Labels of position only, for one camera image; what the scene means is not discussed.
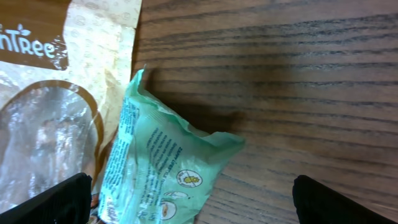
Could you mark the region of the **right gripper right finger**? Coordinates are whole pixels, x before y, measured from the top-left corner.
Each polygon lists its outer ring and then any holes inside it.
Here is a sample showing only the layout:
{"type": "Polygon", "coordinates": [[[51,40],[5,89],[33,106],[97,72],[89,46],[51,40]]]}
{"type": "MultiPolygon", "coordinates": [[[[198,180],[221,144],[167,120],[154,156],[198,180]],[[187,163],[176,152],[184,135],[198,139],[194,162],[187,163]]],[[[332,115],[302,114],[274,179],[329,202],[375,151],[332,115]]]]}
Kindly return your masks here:
{"type": "Polygon", "coordinates": [[[292,195],[300,224],[397,224],[306,175],[294,180],[292,195]]]}

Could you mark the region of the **brown snack bag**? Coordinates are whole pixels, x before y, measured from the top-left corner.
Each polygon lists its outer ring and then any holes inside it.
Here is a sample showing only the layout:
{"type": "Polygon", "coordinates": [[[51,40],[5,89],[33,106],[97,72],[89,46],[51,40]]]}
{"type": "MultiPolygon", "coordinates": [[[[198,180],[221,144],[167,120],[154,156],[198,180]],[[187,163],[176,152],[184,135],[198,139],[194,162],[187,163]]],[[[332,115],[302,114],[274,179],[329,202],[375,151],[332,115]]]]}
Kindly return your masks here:
{"type": "Polygon", "coordinates": [[[1,211],[71,176],[100,191],[141,0],[1,0],[1,211]]]}

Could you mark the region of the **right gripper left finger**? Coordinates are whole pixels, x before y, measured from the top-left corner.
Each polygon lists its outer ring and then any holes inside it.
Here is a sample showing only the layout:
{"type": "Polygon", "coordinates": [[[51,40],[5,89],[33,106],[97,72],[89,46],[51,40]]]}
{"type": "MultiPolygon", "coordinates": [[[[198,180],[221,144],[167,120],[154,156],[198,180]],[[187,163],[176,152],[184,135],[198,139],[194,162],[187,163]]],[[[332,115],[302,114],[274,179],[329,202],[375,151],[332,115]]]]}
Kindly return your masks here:
{"type": "Polygon", "coordinates": [[[91,177],[83,172],[1,214],[1,224],[86,224],[91,177]]]}

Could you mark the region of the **teal wet wipes pack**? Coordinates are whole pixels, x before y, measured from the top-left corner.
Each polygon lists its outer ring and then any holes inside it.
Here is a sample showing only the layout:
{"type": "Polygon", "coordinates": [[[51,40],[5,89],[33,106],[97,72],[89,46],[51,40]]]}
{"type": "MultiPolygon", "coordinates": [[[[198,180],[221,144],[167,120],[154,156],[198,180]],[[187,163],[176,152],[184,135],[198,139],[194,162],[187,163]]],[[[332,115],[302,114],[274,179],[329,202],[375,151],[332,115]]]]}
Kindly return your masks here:
{"type": "Polygon", "coordinates": [[[131,80],[99,193],[105,223],[193,223],[228,161],[245,144],[194,128],[131,80]]]}

